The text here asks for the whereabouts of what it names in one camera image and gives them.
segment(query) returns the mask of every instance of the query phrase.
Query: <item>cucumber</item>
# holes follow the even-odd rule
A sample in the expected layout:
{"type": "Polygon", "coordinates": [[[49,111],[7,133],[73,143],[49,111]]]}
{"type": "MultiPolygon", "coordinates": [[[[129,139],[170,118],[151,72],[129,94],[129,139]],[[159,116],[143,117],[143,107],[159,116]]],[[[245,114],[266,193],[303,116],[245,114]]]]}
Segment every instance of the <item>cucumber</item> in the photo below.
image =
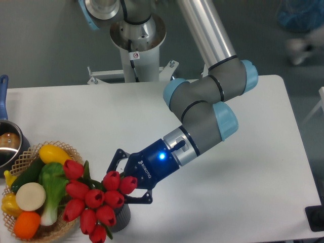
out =
{"type": "Polygon", "coordinates": [[[21,173],[20,176],[12,183],[11,191],[17,193],[19,188],[29,182],[37,182],[38,176],[41,173],[45,163],[40,157],[37,157],[33,162],[30,163],[29,167],[21,173]]]}

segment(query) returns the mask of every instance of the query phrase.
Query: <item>gray floor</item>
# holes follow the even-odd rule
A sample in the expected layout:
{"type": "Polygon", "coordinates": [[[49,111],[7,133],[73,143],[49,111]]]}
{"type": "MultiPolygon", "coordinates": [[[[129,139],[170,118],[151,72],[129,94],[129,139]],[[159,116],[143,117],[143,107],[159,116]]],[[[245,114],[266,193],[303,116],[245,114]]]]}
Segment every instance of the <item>gray floor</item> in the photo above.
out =
{"type": "MultiPolygon", "coordinates": [[[[156,12],[168,30],[161,65],[177,60],[178,77],[197,78],[203,60],[178,6],[172,0],[156,2],[156,12]]],[[[301,66],[289,64],[285,40],[303,34],[278,26],[279,0],[214,2],[238,56],[251,60],[260,75],[277,74],[285,80],[314,178],[324,179],[324,115],[319,111],[301,125],[324,86],[324,51],[301,66]]],[[[4,0],[0,16],[0,73],[9,75],[10,88],[84,85],[89,79],[88,65],[93,71],[122,68],[108,28],[91,31],[76,1],[4,0]]]]}

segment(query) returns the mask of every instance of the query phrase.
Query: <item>robotiq logo text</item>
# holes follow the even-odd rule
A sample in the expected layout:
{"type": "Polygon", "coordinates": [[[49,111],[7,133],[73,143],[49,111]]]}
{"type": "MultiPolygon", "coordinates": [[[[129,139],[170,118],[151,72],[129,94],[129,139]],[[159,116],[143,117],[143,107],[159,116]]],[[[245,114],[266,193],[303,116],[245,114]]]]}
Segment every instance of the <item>robotiq logo text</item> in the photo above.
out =
{"type": "Polygon", "coordinates": [[[142,161],[142,160],[141,160],[141,161],[138,161],[138,164],[141,165],[141,167],[143,167],[143,170],[145,171],[147,177],[148,177],[148,178],[151,178],[152,176],[151,176],[151,174],[149,173],[149,171],[147,170],[147,168],[146,168],[145,164],[143,163],[143,161],[142,161]]]}

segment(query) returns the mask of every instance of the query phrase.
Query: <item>yellow bell pepper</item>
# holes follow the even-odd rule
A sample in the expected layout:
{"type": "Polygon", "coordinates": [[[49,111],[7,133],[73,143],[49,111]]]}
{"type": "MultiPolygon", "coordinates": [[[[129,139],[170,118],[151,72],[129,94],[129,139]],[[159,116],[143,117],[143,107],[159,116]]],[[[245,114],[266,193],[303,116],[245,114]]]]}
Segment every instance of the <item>yellow bell pepper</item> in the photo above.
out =
{"type": "Polygon", "coordinates": [[[15,218],[17,218],[23,212],[23,210],[19,208],[16,203],[16,195],[12,192],[8,193],[4,196],[4,198],[2,198],[1,209],[6,214],[9,214],[15,218]]]}
{"type": "Polygon", "coordinates": [[[39,149],[39,156],[40,159],[48,164],[51,162],[58,162],[61,165],[64,165],[65,161],[68,159],[72,159],[65,151],[64,149],[52,145],[52,144],[46,144],[43,145],[39,149]]]}
{"type": "Polygon", "coordinates": [[[6,179],[6,184],[11,187],[12,183],[17,179],[17,176],[11,175],[9,171],[4,172],[4,176],[6,179]]]}

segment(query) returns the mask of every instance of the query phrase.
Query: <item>artificial tulip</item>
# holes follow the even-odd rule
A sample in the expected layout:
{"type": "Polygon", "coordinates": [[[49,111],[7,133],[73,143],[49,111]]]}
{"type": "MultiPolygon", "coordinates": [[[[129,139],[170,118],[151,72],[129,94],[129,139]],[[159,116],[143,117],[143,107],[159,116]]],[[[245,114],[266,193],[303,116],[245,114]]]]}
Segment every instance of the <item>artificial tulip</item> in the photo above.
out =
{"type": "Polygon", "coordinates": [[[102,184],[107,191],[116,191],[119,187],[120,175],[118,171],[110,171],[103,178],[102,184]]]}
{"type": "Polygon", "coordinates": [[[119,190],[122,194],[130,194],[137,187],[137,178],[127,176],[123,178],[119,185],[119,190]]]}
{"type": "Polygon", "coordinates": [[[85,202],[81,199],[71,199],[65,207],[63,220],[65,220],[66,222],[73,221],[81,215],[85,208],[85,202]]]}
{"type": "Polygon", "coordinates": [[[83,234],[92,234],[97,224],[96,213],[92,209],[86,209],[80,217],[80,228],[83,234]]]}
{"type": "Polygon", "coordinates": [[[96,218],[103,224],[107,226],[114,226],[116,224],[116,216],[113,209],[108,206],[104,205],[97,209],[96,211],[96,218]]]}
{"type": "Polygon", "coordinates": [[[95,230],[90,234],[89,238],[92,243],[104,243],[107,237],[106,229],[97,224],[95,230]]]}
{"type": "Polygon", "coordinates": [[[68,179],[76,180],[83,175],[85,168],[78,162],[68,159],[64,163],[63,170],[68,179]]]}
{"type": "Polygon", "coordinates": [[[105,194],[99,189],[92,189],[88,191],[85,197],[86,205],[89,208],[93,209],[96,209],[97,207],[101,206],[104,200],[105,194]]]}
{"type": "Polygon", "coordinates": [[[70,180],[70,182],[66,185],[65,190],[72,198],[84,200],[90,188],[86,184],[79,181],[70,180]]]}
{"type": "Polygon", "coordinates": [[[125,198],[118,191],[108,191],[105,193],[105,203],[111,208],[120,208],[124,204],[125,198]]]}

